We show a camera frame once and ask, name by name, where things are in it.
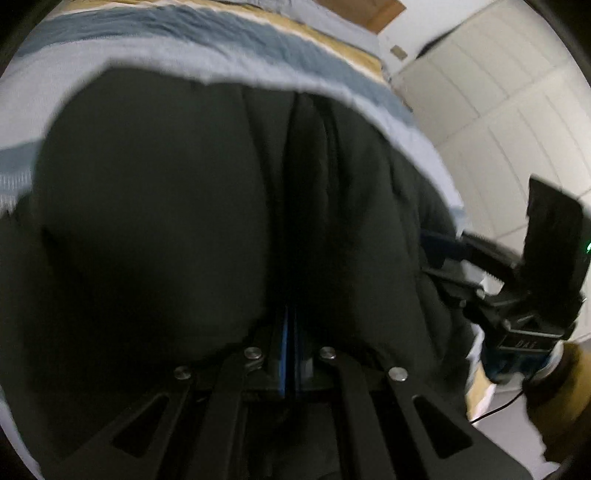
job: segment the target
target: wire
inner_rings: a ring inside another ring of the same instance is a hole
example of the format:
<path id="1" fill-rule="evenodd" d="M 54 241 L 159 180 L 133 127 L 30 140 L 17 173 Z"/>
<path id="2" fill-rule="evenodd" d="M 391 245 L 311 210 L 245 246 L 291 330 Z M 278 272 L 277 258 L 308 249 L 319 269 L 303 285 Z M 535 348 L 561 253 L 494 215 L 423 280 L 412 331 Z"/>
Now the wire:
<path id="1" fill-rule="evenodd" d="M 495 408 L 494 410 L 491 410 L 490 412 L 485 413 L 484 415 L 480 415 L 480 417 L 478 417 L 476 420 L 472 420 L 470 423 L 474 424 L 477 421 L 480 421 L 482 419 L 485 419 L 487 417 L 490 417 L 491 415 L 494 415 L 495 413 L 499 413 L 501 410 L 506 409 L 507 407 L 513 405 L 513 403 L 515 403 L 517 401 L 518 398 L 520 398 L 520 396 L 523 395 L 523 390 L 521 390 L 516 396 L 515 398 L 513 398 L 513 400 L 509 400 L 507 403 L 505 403 L 505 405 L 503 405 L 502 407 L 499 408 Z"/>

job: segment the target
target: triangular cutout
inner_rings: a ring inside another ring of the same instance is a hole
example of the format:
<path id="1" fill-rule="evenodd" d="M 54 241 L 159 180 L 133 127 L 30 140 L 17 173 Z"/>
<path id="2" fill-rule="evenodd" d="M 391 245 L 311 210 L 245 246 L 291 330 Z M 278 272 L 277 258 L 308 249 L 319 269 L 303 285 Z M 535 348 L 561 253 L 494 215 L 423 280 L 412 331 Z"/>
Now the triangular cutout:
<path id="1" fill-rule="evenodd" d="M 472 439 L 425 397 L 415 397 L 413 403 L 439 458 L 472 446 Z"/>
<path id="2" fill-rule="evenodd" d="M 168 397 L 161 395 L 113 439 L 113 446 L 130 455 L 141 458 L 145 455 L 160 419 L 168 405 Z"/>

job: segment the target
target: blue stripe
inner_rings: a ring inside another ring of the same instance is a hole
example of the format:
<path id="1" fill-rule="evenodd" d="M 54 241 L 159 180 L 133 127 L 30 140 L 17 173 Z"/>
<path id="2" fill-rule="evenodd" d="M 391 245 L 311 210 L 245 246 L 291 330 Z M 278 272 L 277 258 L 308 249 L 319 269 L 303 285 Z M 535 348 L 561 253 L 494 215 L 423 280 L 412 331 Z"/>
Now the blue stripe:
<path id="1" fill-rule="evenodd" d="M 0 150 L 0 173 L 18 174 L 33 168 L 41 140 Z"/>
<path id="2" fill-rule="evenodd" d="M 23 57 L 57 43 L 108 37 L 169 37 L 212 49 L 221 45 L 235 47 L 271 64 L 287 64 L 298 71 L 346 85 L 405 124 L 415 124 L 410 112 L 387 86 L 367 78 L 310 41 L 230 12 L 166 6 L 64 15 L 38 25 L 16 56 Z"/>
<path id="3" fill-rule="evenodd" d="M 283 317 L 283 331 L 281 332 L 281 360 L 279 362 L 279 395 L 285 398 L 287 389 L 287 308 Z"/>

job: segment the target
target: black pants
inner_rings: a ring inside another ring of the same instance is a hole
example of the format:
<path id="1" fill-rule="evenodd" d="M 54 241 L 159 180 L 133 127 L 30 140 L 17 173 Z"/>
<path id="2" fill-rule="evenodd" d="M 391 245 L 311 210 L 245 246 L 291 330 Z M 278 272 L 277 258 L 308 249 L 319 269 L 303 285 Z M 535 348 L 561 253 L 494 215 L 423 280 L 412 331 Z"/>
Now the black pants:
<path id="1" fill-rule="evenodd" d="M 454 232 L 433 186 L 333 100 L 103 74 L 0 222 L 0 383 L 27 446 L 59 461 L 155 371 L 219 361 L 289 303 L 465 411 L 472 333 L 421 272 L 421 229 Z"/>

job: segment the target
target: white wall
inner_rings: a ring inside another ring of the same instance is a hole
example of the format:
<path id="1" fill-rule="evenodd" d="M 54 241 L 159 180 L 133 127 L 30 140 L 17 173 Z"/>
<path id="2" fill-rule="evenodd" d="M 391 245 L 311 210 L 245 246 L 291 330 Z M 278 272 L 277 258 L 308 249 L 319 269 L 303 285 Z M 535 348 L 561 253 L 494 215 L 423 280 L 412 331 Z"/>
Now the white wall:
<path id="1" fill-rule="evenodd" d="M 591 205 L 591 88 L 521 0 L 491 5 L 395 81 L 478 233 L 522 250 L 532 173 Z M 581 338 L 591 336 L 588 308 Z"/>
<path id="2" fill-rule="evenodd" d="M 450 31 L 494 0 L 402 0 L 407 9 L 378 35 L 382 59 L 391 74 L 412 62 L 431 40 Z M 398 60 L 390 49 L 398 45 L 408 53 Z"/>

